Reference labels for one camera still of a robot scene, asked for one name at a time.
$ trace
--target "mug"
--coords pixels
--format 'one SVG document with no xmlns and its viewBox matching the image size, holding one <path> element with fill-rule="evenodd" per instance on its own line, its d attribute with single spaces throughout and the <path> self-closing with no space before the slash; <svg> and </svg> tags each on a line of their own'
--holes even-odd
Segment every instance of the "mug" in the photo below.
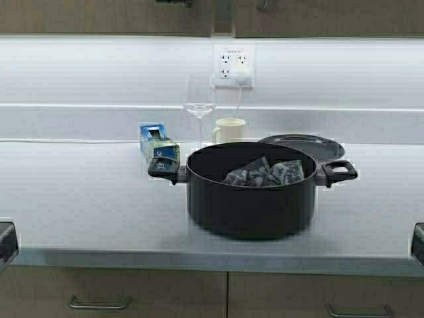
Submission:
<svg viewBox="0 0 424 318">
<path fill-rule="evenodd" d="M 212 142 L 224 144 L 226 142 L 241 142 L 244 137 L 246 121 L 240 118 L 221 118 L 217 120 L 217 128 L 213 130 Z"/>
</svg>

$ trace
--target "countertop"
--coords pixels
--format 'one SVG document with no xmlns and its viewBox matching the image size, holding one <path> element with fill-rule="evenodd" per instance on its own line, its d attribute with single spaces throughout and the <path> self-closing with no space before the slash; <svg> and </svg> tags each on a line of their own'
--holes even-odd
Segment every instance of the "countertop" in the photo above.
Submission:
<svg viewBox="0 0 424 318">
<path fill-rule="evenodd" d="M 186 187 L 149 178 L 136 143 L 1 143 L 0 221 L 20 236 L 14 264 L 424 277 L 410 255 L 424 146 L 345 148 L 359 179 L 319 187 L 310 228 L 281 240 L 200 229 Z"/>
</svg>

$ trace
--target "outlet cover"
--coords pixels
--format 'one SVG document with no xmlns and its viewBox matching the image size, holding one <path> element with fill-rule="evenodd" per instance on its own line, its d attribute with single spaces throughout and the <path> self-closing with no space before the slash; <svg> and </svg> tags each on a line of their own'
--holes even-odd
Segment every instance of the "outlet cover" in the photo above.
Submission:
<svg viewBox="0 0 424 318">
<path fill-rule="evenodd" d="M 254 87 L 255 46 L 245 44 L 216 44 L 214 46 L 213 77 L 216 87 L 244 89 Z"/>
</svg>

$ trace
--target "countertop edge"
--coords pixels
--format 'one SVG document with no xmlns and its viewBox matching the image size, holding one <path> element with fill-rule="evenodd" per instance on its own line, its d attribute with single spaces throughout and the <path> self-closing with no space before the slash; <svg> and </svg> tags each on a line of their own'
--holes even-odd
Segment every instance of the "countertop edge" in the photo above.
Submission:
<svg viewBox="0 0 424 318">
<path fill-rule="evenodd" d="M 54 252 L 51 250 L 23 251 L 12 265 L 424 277 L 423 266 L 412 256 L 408 258 L 342 258 L 336 256 L 302 258 L 184 252 L 98 252 L 89 254 L 87 252 Z"/>
</svg>

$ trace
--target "cabinet door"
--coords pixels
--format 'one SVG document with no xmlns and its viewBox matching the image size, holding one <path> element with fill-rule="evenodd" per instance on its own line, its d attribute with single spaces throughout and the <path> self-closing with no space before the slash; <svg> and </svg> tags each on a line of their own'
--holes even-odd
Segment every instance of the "cabinet door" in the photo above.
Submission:
<svg viewBox="0 0 424 318">
<path fill-rule="evenodd" d="M 336 313 L 424 317 L 424 279 L 231 273 L 229 318 L 328 318 Z"/>
<path fill-rule="evenodd" d="M 0 32 L 209 36 L 214 2 L 191 8 L 156 0 L 0 0 Z"/>
<path fill-rule="evenodd" d="M 258 5 L 267 4 L 264 11 Z M 248 37 L 419 36 L 421 0 L 234 0 L 234 32 Z"/>
<path fill-rule="evenodd" d="M 10 266 L 0 276 L 0 312 L 7 318 L 224 318 L 225 273 Z M 104 304 L 124 310 L 78 310 Z"/>
</svg>

